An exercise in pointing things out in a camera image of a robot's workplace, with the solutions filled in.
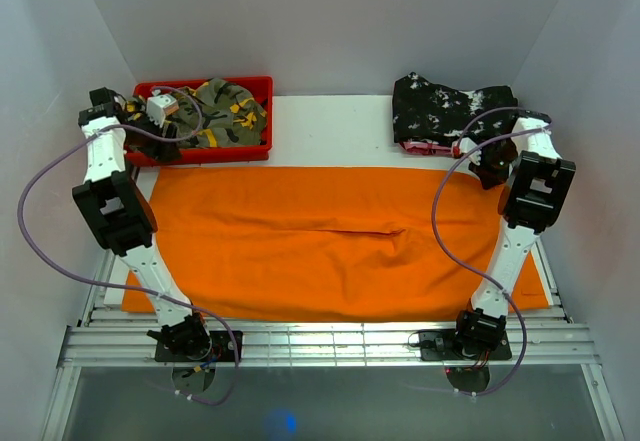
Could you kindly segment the orange trousers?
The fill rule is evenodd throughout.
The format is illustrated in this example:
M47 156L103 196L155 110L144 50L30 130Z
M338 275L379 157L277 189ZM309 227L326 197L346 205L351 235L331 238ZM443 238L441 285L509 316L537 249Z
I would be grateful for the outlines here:
M491 258L499 197L416 168L164 168L150 204L176 284L218 315L451 321Z

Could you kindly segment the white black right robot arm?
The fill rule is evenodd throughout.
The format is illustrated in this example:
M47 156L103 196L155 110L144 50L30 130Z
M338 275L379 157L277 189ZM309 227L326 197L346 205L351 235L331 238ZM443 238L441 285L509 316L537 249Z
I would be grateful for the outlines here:
M508 298L540 235L554 225L576 174L552 142L549 116L524 110L512 130L517 157L498 202L496 246L482 282L461 311L452 332L454 351L464 358L486 355L506 343Z

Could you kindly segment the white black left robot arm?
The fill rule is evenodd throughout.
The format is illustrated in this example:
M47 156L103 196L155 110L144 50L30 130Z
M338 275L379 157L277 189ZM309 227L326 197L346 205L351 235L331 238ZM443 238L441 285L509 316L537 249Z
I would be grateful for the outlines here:
M148 336L174 356L205 360L212 337L164 262L155 216L126 169L124 103L108 88L91 91L90 100L78 119L88 142L87 171L73 200L98 244L121 259L151 302L160 329Z

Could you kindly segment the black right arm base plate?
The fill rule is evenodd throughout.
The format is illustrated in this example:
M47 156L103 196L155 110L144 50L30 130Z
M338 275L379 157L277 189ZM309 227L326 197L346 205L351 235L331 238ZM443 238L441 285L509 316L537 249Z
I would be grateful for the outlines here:
M508 361L512 351L507 337L504 337L495 350L488 350L467 342L464 344L456 337L456 331L449 329L428 329L416 331L417 340L410 346L420 350L422 361Z

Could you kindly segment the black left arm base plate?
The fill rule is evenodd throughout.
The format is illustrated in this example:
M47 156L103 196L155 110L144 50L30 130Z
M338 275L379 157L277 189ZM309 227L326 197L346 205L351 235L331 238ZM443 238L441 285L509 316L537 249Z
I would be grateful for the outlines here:
M242 358L242 344L244 332L241 330L233 330L232 341L231 336L226 330L210 330L209 337L211 339L211 348L207 356L189 357L184 354L172 354L168 348L160 342L156 343L153 359L156 362L173 362L173 363L203 363L214 358L217 362L235 362L235 353Z

